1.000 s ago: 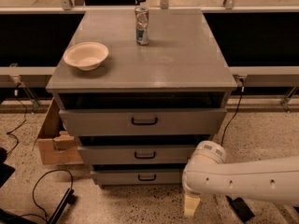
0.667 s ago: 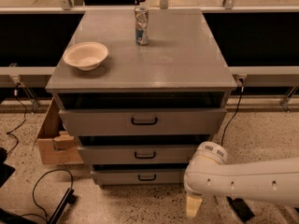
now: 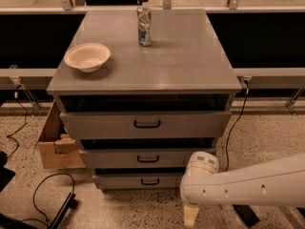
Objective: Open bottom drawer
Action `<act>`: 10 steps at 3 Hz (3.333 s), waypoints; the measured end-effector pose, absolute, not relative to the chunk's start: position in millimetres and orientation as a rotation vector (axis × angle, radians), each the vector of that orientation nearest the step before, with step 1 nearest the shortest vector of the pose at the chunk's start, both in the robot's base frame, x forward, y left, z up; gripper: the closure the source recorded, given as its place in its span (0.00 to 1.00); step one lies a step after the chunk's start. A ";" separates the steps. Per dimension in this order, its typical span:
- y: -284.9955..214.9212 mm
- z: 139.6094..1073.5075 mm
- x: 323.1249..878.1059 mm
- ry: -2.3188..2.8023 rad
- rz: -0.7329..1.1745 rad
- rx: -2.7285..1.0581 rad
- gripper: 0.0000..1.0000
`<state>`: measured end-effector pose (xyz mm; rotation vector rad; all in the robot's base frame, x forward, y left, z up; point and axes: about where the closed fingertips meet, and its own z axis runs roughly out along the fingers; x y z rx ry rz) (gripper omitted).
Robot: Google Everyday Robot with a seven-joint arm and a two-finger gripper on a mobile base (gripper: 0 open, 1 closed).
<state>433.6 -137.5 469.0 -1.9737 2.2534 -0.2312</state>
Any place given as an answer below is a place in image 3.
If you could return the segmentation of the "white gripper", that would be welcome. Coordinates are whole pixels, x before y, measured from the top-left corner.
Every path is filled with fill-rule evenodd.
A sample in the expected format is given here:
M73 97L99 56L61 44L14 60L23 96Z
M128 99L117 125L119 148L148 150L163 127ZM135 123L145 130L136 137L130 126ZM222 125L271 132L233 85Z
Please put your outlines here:
M190 176L198 172L216 174L219 169L218 159L206 152L195 152L191 155L185 174ZM184 206L184 225L186 227L193 227L199 208L197 206L185 205Z

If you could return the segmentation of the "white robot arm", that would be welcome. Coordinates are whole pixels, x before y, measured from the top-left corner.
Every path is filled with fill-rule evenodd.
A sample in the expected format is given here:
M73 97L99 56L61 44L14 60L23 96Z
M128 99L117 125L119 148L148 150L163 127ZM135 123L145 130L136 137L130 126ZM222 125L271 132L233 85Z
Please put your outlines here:
M305 154L229 172L206 152L191 155L180 183L184 225L192 227L201 205L305 206Z

